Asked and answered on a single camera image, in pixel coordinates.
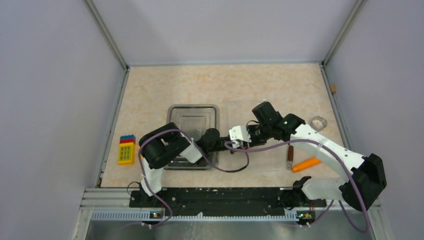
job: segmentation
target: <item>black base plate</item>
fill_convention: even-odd
[[[283,201],[288,194],[298,194],[295,190],[282,190],[280,187],[168,187],[157,195],[169,204],[174,216],[244,217],[244,216],[283,216]],[[307,200],[290,207],[325,207],[325,200]],[[162,208],[154,196],[148,197],[144,191],[132,191],[130,208]]]

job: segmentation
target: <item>black and white robotic arm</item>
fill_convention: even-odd
[[[233,148],[251,148],[267,143],[269,139],[279,141],[312,140],[318,142],[317,146],[311,142],[292,143],[296,148],[303,149],[316,156],[322,163],[333,169],[339,178],[303,177],[293,184],[299,188],[309,200],[327,199],[347,202],[354,209],[361,211],[359,199],[354,192],[351,180],[339,161],[322,146],[326,146],[336,153],[348,169],[353,181],[359,189],[362,200],[368,209],[386,187],[386,176],[383,162],[375,154],[364,156],[350,151],[343,146],[329,140],[316,132],[309,124],[294,114],[282,117],[275,111],[271,103],[263,102],[252,110],[258,124],[235,126],[229,130],[228,136],[220,136],[215,128],[210,128],[196,142],[188,139],[180,132],[173,131],[162,134],[145,144],[141,150],[145,179],[154,193],[162,189],[161,177],[164,167],[177,156],[186,158],[191,163],[196,163],[202,158],[199,148],[206,154],[211,152],[226,151],[226,143],[231,142]],[[145,135],[140,139],[141,146],[147,139],[167,130],[178,129],[171,122]],[[149,195],[145,182],[142,189]]]

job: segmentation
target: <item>transparent container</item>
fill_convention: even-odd
[[[257,121],[255,115],[252,113],[252,109],[267,101],[266,99],[255,99],[255,100],[237,100],[237,101],[228,101],[223,103],[224,111],[224,122],[221,125],[221,129],[225,132],[222,132],[221,135],[227,135],[228,131],[234,126],[246,125],[248,121],[255,120]],[[265,145],[256,146],[256,148],[264,148],[271,145],[281,143],[274,139],[269,139]],[[234,170],[243,167],[246,164],[246,156],[242,152],[235,152],[230,154],[229,151],[220,153],[219,155],[219,166],[227,169]],[[262,152],[253,152],[249,153],[250,164],[244,172],[247,171],[278,171],[281,168],[285,168],[287,160],[287,146],[277,147],[271,150],[262,151]]]

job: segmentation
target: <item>rectangular tray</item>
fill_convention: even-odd
[[[205,134],[209,128],[219,129],[220,110],[213,104],[177,104],[168,109],[166,123],[174,122],[195,141]],[[208,159],[218,164],[218,153],[209,154]],[[178,156],[165,166],[166,170],[212,170],[213,168],[203,158],[196,163]]]

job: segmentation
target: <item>white wall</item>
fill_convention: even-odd
[[[2,0],[0,23],[0,239],[69,239],[123,70],[82,0]]]
[[[129,65],[324,59],[356,0],[93,0]]]
[[[384,161],[396,239],[424,235],[423,26],[422,0],[368,1],[329,65],[355,150]]]

